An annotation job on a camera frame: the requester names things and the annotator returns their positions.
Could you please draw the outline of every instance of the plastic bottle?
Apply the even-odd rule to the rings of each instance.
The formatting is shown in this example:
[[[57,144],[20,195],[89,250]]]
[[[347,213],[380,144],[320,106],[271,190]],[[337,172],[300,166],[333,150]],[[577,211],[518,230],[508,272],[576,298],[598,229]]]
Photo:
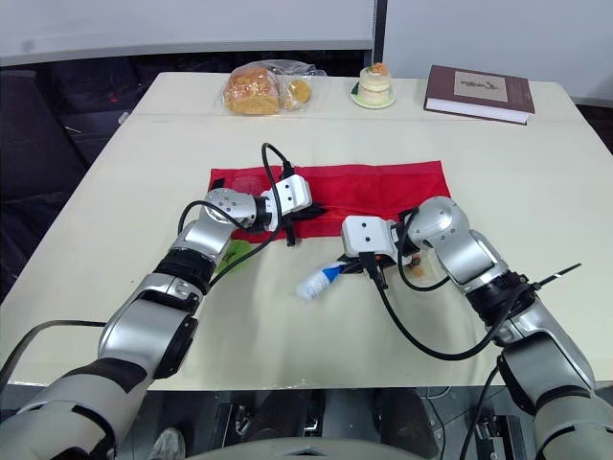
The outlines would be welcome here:
[[[343,262],[324,265],[301,281],[296,286],[296,293],[305,300],[315,299],[341,274],[344,265]]]

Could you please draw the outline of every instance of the red cloth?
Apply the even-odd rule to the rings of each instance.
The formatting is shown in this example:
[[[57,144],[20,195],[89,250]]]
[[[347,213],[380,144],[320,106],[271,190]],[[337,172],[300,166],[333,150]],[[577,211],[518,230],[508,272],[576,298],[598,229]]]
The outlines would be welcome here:
[[[440,161],[408,165],[341,165],[296,167],[308,182],[313,201],[328,211],[318,218],[296,222],[296,237],[338,237],[346,216],[379,216],[397,220],[399,212],[432,196],[450,196]],[[274,177],[281,167],[273,166]],[[259,196],[270,189],[263,167],[242,170],[211,170],[209,188],[223,178],[223,187]],[[235,238],[262,242],[268,234],[237,231]],[[278,238],[285,238],[282,231]]]

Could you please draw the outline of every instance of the brown book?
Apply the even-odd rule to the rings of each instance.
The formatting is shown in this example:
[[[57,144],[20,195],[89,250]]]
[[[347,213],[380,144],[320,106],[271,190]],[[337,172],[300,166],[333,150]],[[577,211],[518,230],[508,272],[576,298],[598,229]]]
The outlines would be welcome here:
[[[534,113],[526,79],[433,65],[425,110],[525,125]]]

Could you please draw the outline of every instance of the green object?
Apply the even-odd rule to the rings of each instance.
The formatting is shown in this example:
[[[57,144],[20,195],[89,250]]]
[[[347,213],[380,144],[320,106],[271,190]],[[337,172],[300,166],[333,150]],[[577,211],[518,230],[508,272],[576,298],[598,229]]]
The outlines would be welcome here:
[[[230,246],[228,247],[228,250],[226,251],[225,255],[223,256],[223,259],[221,259],[221,262],[217,266],[217,269],[215,270],[215,273],[219,273],[228,264],[231,264],[233,261],[235,261],[239,257],[244,256],[250,250],[251,250],[251,243],[249,241],[245,241],[245,240],[232,240],[230,242]],[[228,273],[232,273],[233,271],[237,270],[239,267],[241,267],[243,265],[244,265],[244,263],[238,264],[233,269],[231,269]]]

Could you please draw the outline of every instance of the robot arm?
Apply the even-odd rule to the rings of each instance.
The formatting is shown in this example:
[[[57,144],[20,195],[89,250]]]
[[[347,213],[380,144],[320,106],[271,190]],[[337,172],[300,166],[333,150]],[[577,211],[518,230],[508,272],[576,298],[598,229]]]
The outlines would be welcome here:
[[[214,189],[206,201],[243,227],[274,231],[282,216],[311,204],[296,174],[251,196]],[[234,223],[209,207],[179,233],[166,257],[149,273],[104,328],[98,359],[54,381],[0,429],[0,456],[37,460],[113,458],[148,387],[175,374],[192,343],[193,317],[226,252]]]
[[[424,201],[401,223],[357,216],[343,223],[345,253],[350,257],[374,252],[397,262],[400,242],[400,252],[409,260],[420,250],[434,250],[488,328],[508,307],[511,294],[525,289],[494,342],[502,347],[498,367],[513,400],[535,415],[537,448],[555,459],[610,457],[611,408],[595,395],[590,365],[536,295],[538,286],[511,272],[447,197]]]

